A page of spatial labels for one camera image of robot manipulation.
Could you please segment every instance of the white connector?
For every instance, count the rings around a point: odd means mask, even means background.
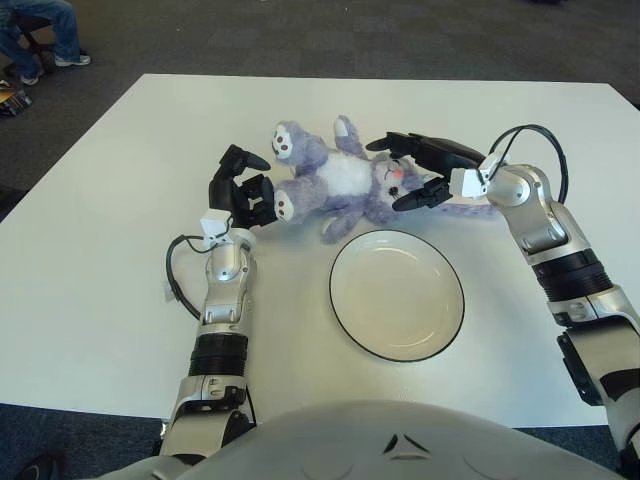
[[[476,198],[487,194],[493,172],[498,168],[502,152],[493,152],[480,164],[478,169],[454,168],[451,170],[449,192],[461,197]]]
[[[231,213],[226,210],[210,208],[200,219],[200,225],[204,232],[202,245],[205,250],[216,243],[230,242],[229,230],[231,228]]]

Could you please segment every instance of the jeans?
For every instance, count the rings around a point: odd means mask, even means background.
[[[76,16],[69,3],[64,0],[0,0],[0,52],[16,63],[20,75],[35,78],[40,66],[18,44],[21,33],[12,21],[14,12],[51,20],[56,34],[55,54],[67,61],[80,59]]]

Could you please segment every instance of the sneaker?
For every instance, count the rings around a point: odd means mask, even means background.
[[[91,57],[89,55],[80,55],[80,59],[74,62],[72,60],[64,60],[56,55],[55,62],[57,67],[70,67],[71,65],[82,67],[91,63]]]
[[[40,69],[38,70],[38,73],[36,73],[36,76],[33,78],[27,78],[23,75],[20,75],[20,80],[22,81],[22,83],[24,83],[25,85],[31,86],[31,85],[35,85],[36,83],[38,83],[38,80],[40,79],[40,77],[44,75],[44,70]]]
[[[45,454],[26,465],[14,480],[59,480],[62,458]]]

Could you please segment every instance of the white plate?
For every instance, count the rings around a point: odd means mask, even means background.
[[[406,233],[384,230],[353,239],[336,257],[329,290],[347,334],[387,360],[431,357],[462,325],[464,295],[453,267]]]

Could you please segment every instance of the chair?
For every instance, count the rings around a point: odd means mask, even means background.
[[[46,73],[52,73],[53,68],[50,66],[50,62],[45,62],[43,53],[44,52],[53,52],[54,45],[52,43],[38,43],[36,39],[33,38],[31,32],[35,32],[36,30],[40,30],[41,28],[48,27],[51,25],[51,21],[42,17],[31,17],[28,15],[15,15],[14,21],[18,28],[24,35],[24,38],[29,42],[28,51],[31,55],[38,55],[40,59],[40,64]],[[7,77],[13,77],[16,70],[16,64],[11,63],[7,65],[2,70]]]

